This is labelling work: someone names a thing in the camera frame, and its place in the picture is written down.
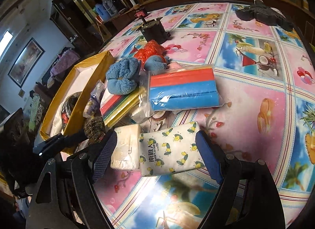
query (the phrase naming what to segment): blue gripper pad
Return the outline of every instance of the blue gripper pad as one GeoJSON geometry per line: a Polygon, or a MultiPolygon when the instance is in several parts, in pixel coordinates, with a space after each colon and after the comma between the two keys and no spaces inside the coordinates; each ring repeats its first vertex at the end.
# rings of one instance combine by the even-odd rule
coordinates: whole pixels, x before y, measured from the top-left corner
{"type": "Polygon", "coordinates": [[[116,145],[117,134],[114,131],[93,165],[94,174],[92,176],[92,179],[94,183],[104,175],[108,164],[110,164],[111,155],[113,154],[116,145]]]}
{"type": "Polygon", "coordinates": [[[196,133],[196,145],[210,174],[210,177],[217,181],[219,185],[221,185],[223,182],[223,176],[221,173],[220,163],[216,159],[212,149],[209,147],[201,131],[196,133]]]}

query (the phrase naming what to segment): wall picture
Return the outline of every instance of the wall picture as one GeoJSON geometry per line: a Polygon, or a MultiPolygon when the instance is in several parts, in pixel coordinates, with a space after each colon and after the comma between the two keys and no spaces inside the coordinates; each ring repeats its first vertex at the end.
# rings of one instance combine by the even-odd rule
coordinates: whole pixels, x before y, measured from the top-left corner
{"type": "Polygon", "coordinates": [[[22,87],[33,66],[44,52],[39,44],[32,38],[15,60],[8,73],[9,77],[19,87],[22,87]]]}

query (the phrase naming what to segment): gold door frame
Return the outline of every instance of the gold door frame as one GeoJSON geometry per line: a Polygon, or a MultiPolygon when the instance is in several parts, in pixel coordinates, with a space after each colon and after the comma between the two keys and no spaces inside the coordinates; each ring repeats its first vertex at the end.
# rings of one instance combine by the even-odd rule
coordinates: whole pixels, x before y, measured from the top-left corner
{"type": "Polygon", "coordinates": [[[111,38],[112,34],[105,27],[105,25],[103,25],[103,24],[98,25],[98,23],[96,21],[96,14],[92,10],[92,8],[89,6],[89,4],[86,2],[86,0],[73,0],[73,1],[98,32],[100,31],[98,26],[100,27],[100,29],[102,29],[104,31],[103,33],[102,33],[102,31],[100,32],[100,34],[103,36],[104,41],[111,38]]]}

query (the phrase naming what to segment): metal screw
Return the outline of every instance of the metal screw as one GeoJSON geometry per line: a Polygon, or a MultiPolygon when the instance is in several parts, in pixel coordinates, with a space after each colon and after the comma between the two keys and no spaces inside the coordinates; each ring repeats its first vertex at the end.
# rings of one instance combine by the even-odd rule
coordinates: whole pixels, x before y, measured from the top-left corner
{"type": "Polygon", "coordinates": [[[52,164],[54,164],[55,163],[55,159],[54,158],[50,158],[48,161],[47,161],[47,163],[48,163],[48,165],[52,165],[52,164]]]}
{"type": "Polygon", "coordinates": [[[87,156],[88,156],[87,153],[80,153],[80,154],[79,154],[79,158],[80,158],[81,160],[85,159],[87,156]]]}
{"type": "Polygon", "coordinates": [[[232,153],[228,153],[227,155],[225,155],[225,157],[229,160],[233,160],[234,159],[234,155],[232,153]]]}
{"type": "Polygon", "coordinates": [[[265,161],[264,161],[264,160],[261,160],[261,159],[258,160],[258,163],[259,163],[260,165],[265,165],[265,164],[266,164],[265,161]]]}

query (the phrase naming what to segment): yellow box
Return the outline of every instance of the yellow box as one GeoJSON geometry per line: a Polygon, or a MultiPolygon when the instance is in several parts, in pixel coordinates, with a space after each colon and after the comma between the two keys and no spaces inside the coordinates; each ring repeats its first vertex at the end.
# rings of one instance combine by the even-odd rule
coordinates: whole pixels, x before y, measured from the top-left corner
{"type": "MultiPolygon", "coordinates": [[[[105,51],[102,53],[99,53],[97,55],[94,55],[90,58],[85,59],[81,63],[78,63],[75,65],[71,72],[68,74],[64,82],[62,83],[61,87],[59,88],[58,92],[56,93],[55,97],[53,98],[48,111],[45,115],[43,125],[40,129],[40,136],[47,140],[50,138],[50,131],[53,124],[53,120],[56,115],[56,111],[61,104],[61,102],[64,100],[65,95],[68,93],[72,83],[75,81],[76,77],[80,72],[82,72],[85,68],[89,68],[92,66],[95,66],[98,64],[98,66],[95,68],[95,71],[92,73],[91,77],[87,81],[85,87],[82,89],[82,93],[71,113],[70,119],[68,121],[68,124],[64,130],[64,135],[72,135],[76,132],[78,132],[84,123],[84,117],[83,117],[83,110],[86,106],[86,103],[88,102],[90,98],[91,91],[93,90],[95,84],[98,80],[101,80],[104,82],[105,80],[105,74],[108,70],[108,68],[115,62],[115,59],[111,55],[109,51],[105,51]]],[[[72,149],[64,150],[65,152],[72,154],[72,149]]]]}

